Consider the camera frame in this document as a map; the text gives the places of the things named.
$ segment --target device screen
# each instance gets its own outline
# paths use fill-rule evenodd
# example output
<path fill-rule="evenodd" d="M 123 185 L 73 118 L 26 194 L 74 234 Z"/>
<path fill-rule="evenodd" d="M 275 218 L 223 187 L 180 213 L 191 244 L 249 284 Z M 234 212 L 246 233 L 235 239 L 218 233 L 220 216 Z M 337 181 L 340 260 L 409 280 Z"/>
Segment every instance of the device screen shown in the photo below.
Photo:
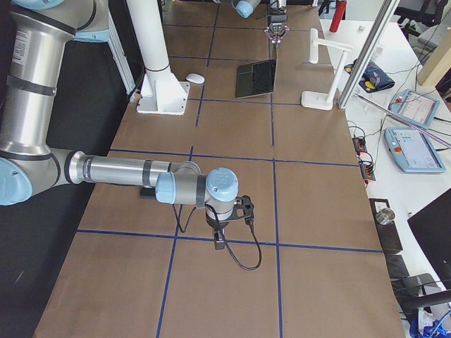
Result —
<path fill-rule="evenodd" d="M 425 124 L 432 114 L 435 106 L 435 101 L 426 96 L 410 92 L 402 104 L 400 115 Z"/>
<path fill-rule="evenodd" d="M 429 145 L 416 130 L 397 130 L 394 136 L 411 168 L 441 168 Z"/>

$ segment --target white stand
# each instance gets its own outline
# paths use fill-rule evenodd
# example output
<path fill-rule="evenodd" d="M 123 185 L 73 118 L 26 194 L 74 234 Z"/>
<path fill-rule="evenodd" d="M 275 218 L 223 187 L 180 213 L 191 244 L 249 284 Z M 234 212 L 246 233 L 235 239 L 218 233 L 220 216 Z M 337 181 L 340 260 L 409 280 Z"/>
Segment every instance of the white stand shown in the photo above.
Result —
<path fill-rule="evenodd" d="M 337 91 L 338 81 L 342 74 L 342 69 L 345 66 L 348 53 L 352 50 L 352 46 L 349 44 L 341 44 L 334 41 L 328 41 L 318 38 L 318 30 L 315 28 L 310 29 L 310 50 L 309 50 L 309 62 L 318 63 L 318 46 L 322 44 L 324 46 L 335 47 L 343 50 L 340 62 L 338 63 L 335 77 L 333 78 L 332 85 L 330 86 L 329 93 L 318 92 L 302 92 L 301 104 L 304 107 L 321 109 L 322 111 L 329 111 L 333 107 L 333 97 Z"/>
<path fill-rule="evenodd" d="M 147 70 L 137 111 L 182 115 L 190 85 L 179 82 L 171 72 L 157 1 L 159 0 L 127 0 Z"/>

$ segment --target brown table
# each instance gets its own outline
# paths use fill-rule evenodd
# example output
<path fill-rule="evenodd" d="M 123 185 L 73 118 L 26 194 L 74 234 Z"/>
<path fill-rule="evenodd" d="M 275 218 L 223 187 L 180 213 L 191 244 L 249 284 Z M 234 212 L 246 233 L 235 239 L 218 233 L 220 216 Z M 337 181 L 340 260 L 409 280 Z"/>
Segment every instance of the brown table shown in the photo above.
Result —
<path fill-rule="evenodd" d="M 183 116 L 130 104 L 110 152 L 235 171 L 256 206 L 261 267 L 243 271 L 215 251 L 203 212 L 180 234 L 170 206 L 141 199 L 137 187 L 98 184 L 36 338 L 404 336 L 345 112 L 299 105 L 303 90 L 327 92 L 333 79 L 326 49 L 319 65 L 307 62 L 309 28 L 321 30 L 316 9 L 288 13 L 275 93 L 237 100 L 236 67 L 268 58 L 265 19 L 172 3 L 171 68 L 206 83 L 192 85 Z M 255 264 L 247 226 L 226 233 Z"/>

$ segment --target red fire extinguisher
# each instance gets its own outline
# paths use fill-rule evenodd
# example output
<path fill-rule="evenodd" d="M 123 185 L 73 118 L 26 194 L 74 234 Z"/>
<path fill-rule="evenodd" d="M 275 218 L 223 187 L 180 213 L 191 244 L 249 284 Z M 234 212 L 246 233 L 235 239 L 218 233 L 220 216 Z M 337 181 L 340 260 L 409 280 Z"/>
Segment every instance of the red fire extinguisher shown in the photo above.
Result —
<path fill-rule="evenodd" d="M 338 0 L 337 8 L 335 9 L 335 14 L 333 15 L 332 23 L 330 24 L 329 30 L 335 33 L 338 30 L 340 21 L 343 18 L 343 14 L 346 11 L 346 0 Z"/>

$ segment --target label on robot arm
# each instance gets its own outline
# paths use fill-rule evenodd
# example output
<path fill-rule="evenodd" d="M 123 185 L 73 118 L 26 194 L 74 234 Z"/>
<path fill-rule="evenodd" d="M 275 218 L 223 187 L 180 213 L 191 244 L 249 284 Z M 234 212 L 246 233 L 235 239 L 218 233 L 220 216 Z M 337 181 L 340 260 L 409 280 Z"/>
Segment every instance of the label on robot arm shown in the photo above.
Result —
<path fill-rule="evenodd" d="M 18 30 L 16 33 L 16 42 L 14 44 L 13 62 L 24 65 L 27 60 L 29 46 L 29 34 Z"/>

